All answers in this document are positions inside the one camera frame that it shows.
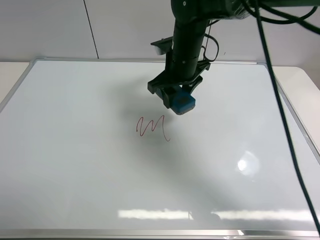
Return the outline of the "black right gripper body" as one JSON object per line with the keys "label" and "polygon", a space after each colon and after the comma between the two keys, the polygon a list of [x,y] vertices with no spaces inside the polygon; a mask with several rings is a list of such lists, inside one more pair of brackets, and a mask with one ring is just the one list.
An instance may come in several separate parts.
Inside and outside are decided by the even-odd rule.
{"label": "black right gripper body", "polygon": [[147,89],[150,93],[154,94],[157,89],[189,84],[196,79],[201,79],[202,82],[203,78],[201,77],[201,74],[204,70],[208,71],[210,66],[211,63],[209,61],[201,60],[196,64],[194,75],[190,79],[184,79],[179,76],[175,76],[171,70],[167,69],[167,64],[165,64],[165,70],[147,83]]}

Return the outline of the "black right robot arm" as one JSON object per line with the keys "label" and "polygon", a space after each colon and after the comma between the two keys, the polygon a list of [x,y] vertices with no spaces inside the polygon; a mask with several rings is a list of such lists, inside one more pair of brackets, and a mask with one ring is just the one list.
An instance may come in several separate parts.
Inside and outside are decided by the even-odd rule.
{"label": "black right robot arm", "polygon": [[166,108],[183,115],[196,106],[193,90],[202,82],[211,59],[199,59],[203,40],[211,20],[244,19],[249,15],[249,1],[243,0],[172,0],[175,17],[173,35],[152,43],[165,55],[165,68],[147,84]]}

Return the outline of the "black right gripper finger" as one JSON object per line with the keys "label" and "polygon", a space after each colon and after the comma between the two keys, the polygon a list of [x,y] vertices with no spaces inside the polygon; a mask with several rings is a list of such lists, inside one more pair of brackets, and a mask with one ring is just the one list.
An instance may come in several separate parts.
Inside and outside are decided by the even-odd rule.
{"label": "black right gripper finger", "polygon": [[196,89],[196,87],[202,83],[201,79],[195,79],[193,82],[188,84],[182,84],[180,86],[182,93],[187,93],[189,95],[192,94],[192,92]]}
{"label": "black right gripper finger", "polygon": [[173,88],[172,87],[158,88],[155,93],[159,98],[162,99],[163,105],[167,109],[170,109],[172,105]]}

